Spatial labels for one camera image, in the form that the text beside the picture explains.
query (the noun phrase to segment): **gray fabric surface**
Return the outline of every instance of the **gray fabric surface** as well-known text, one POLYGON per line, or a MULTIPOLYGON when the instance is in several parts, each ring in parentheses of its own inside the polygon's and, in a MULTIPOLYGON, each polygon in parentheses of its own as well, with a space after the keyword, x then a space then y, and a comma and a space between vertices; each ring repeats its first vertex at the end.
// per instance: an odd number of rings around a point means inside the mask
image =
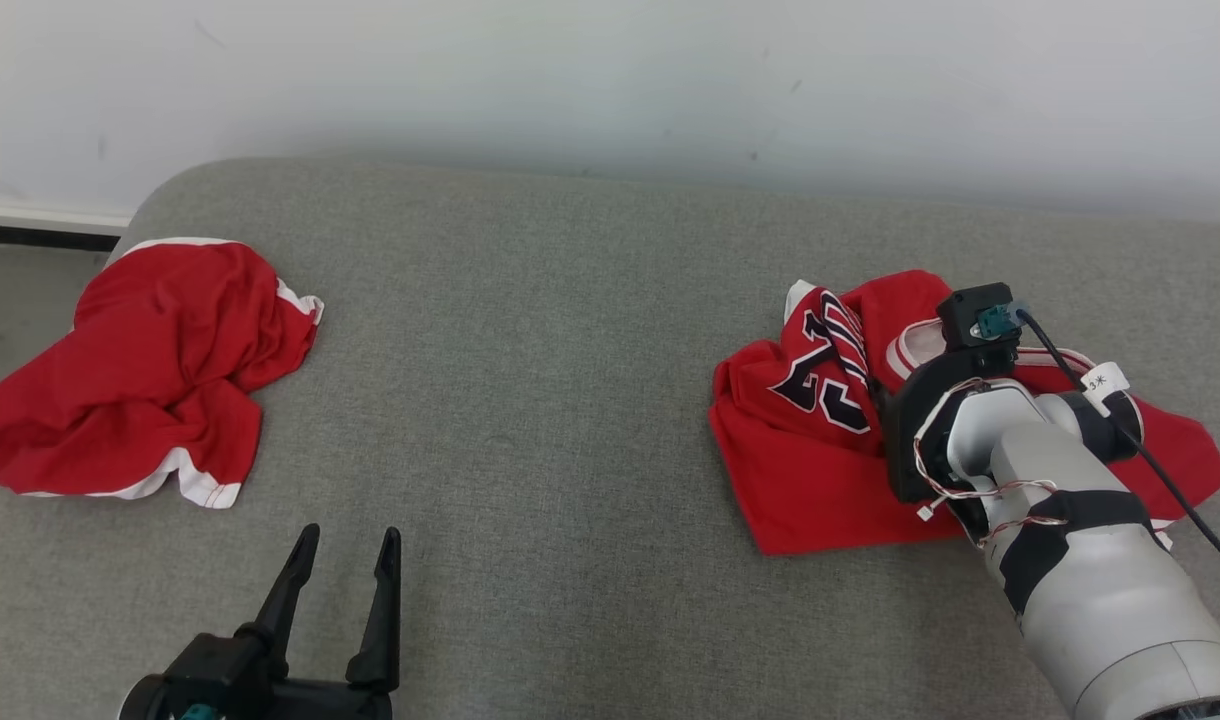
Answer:
MULTIPOLYGON (((1059 718, 965 541, 758 555, 705 411, 797 278, 1006 281, 1220 443, 1213 225, 239 160, 167 183, 122 247, 181 234, 322 297, 317 345, 257 393, 234 509, 0 489, 0 718, 111 716, 253 617, 309 521, 293 672, 342 675, 398 525, 405 718, 1059 718)), ((1220 620, 1220 560, 1172 536, 1220 620)))

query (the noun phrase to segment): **cable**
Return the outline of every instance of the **cable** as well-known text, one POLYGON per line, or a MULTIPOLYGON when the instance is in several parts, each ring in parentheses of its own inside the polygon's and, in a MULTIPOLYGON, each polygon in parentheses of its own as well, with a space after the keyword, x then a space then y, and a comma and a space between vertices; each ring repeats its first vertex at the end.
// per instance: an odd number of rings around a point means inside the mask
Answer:
MULTIPOLYGON (((1032 319, 1031 312, 1021 309, 1014 311, 1014 316, 1016 316, 1016 319, 1022 320, 1022 322, 1026 323, 1027 327, 1032 329, 1032 334, 1036 336, 1036 340, 1041 340, 1041 345, 1046 348, 1046 351, 1050 354, 1050 358, 1054 358, 1054 364, 1057 364, 1059 369, 1063 370, 1063 373, 1066 375, 1070 381, 1072 381, 1072 387, 1080 391, 1085 391, 1086 388, 1085 386, 1081 384, 1081 378, 1072 371, 1071 366, 1068 365, 1068 360, 1063 359, 1063 354, 1059 351, 1059 348, 1054 347, 1054 343, 1050 342, 1050 337, 1046 334, 1046 332, 1041 328, 1041 325, 1036 322, 1035 319, 1032 319)), ((1135 434, 1132 434, 1130 430, 1126 428, 1126 425, 1122 423, 1122 421, 1119 420, 1116 415, 1108 414, 1108 421, 1109 423, 1111 423, 1113 428, 1116 428, 1119 433, 1125 436, 1126 439, 1130 441, 1130 445, 1133 445, 1135 450, 1139 452, 1139 455, 1143 456, 1146 461, 1148 461, 1154 473, 1157 473, 1157 477, 1161 480, 1161 483, 1166 486, 1168 491, 1171 491, 1174 500, 1179 502, 1179 505, 1183 509, 1183 513, 1186 513, 1187 516, 1192 519, 1192 524, 1196 525, 1196 528, 1199 530, 1203 536, 1205 536, 1205 539, 1209 541, 1211 545, 1214 545, 1214 550, 1218 550, 1220 555, 1219 536, 1214 535, 1214 530, 1210 528, 1209 525, 1205 525, 1205 520, 1200 517, 1200 515, 1196 511, 1196 508, 1192 506, 1192 503, 1187 502, 1187 498, 1183 497, 1182 491, 1180 491, 1179 487, 1174 483, 1174 480, 1169 477, 1169 473, 1166 473, 1166 470, 1161 467, 1161 464, 1153 456, 1153 454, 1150 454, 1150 452, 1148 452, 1148 448, 1144 447, 1144 443, 1141 443, 1139 438, 1136 438, 1135 434)))

